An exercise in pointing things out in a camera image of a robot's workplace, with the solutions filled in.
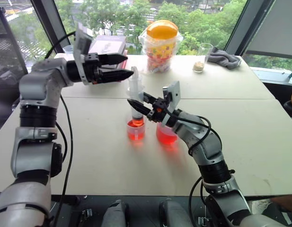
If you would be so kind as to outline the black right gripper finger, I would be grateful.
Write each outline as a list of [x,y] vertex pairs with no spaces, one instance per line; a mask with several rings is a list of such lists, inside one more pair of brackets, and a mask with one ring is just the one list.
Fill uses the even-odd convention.
[[137,100],[127,99],[127,101],[134,110],[141,113],[142,115],[147,116],[151,112],[151,109],[145,107],[141,102]]
[[157,98],[153,97],[152,95],[146,93],[146,92],[140,92],[138,94],[138,97],[139,97],[139,100],[143,103],[143,102],[146,102],[146,103],[154,103]]

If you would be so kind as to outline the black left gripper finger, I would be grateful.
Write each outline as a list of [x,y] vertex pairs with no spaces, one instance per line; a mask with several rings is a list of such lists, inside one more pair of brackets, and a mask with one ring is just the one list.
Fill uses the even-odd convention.
[[98,55],[98,59],[101,65],[117,65],[127,60],[127,56],[118,54],[118,53],[110,53],[110,54],[100,54]]
[[131,70],[116,69],[105,71],[102,73],[102,83],[119,82],[123,81],[134,74]]

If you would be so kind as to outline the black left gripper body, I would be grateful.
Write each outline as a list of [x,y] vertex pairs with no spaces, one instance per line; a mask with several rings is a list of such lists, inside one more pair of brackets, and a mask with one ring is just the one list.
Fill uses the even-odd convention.
[[102,84],[104,83],[103,72],[101,66],[103,65],[103,54],[90,53],[85,56],[83,69],[89,83]]

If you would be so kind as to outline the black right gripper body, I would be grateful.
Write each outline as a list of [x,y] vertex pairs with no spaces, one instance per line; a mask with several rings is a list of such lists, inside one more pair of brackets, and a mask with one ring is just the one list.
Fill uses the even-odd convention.
[[152,97],[149,99],[148,103],[152,105],[152,110],[146,115],[147,118],[153,122],[162,122],[167,114],[166,109],[169,102],[160,97]]

